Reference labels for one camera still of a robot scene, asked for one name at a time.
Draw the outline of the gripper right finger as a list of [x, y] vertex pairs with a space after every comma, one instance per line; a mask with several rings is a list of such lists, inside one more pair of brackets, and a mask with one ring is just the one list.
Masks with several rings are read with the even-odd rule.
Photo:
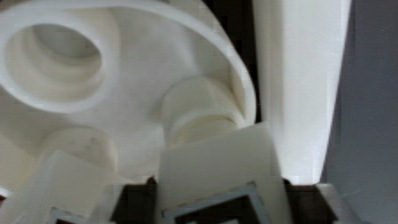
[[293, 185], [284, 181], [293, 224], [362, 224], [330, 183]]

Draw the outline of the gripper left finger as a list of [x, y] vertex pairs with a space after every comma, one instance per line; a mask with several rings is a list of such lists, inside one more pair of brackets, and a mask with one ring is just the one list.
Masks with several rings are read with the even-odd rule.
[[154, 224], [158, 183], [152, 177], [143, 183], [120, 185], [108, 224]]

